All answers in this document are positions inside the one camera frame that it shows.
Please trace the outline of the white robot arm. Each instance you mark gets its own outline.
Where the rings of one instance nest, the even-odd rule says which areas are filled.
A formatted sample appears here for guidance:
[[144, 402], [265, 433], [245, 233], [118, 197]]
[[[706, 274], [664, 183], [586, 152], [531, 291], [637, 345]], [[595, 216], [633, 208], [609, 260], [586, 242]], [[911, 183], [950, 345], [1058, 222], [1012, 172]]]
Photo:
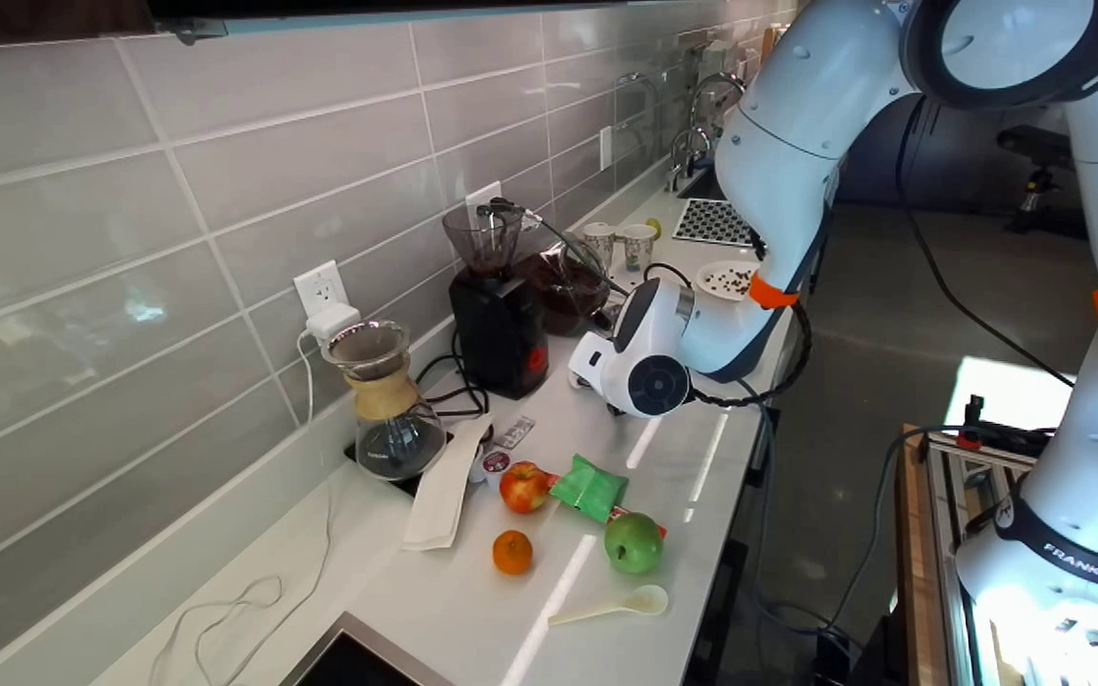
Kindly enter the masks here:
[[[1098, 0], [807, 0], [730, 114], [716, 183], [765, 260], [733, 297], [642, 287], [573, 373], [609, 407], [664, 415], [698, 373], [754, 367], [798, 305], [838, 161], [895, 100], [958, 110], [1058, 108], [1098, 265]], [[958, 578], [1032, 676], [1098, 686], [1098, 331], [1021, 490], [958, 550]]]

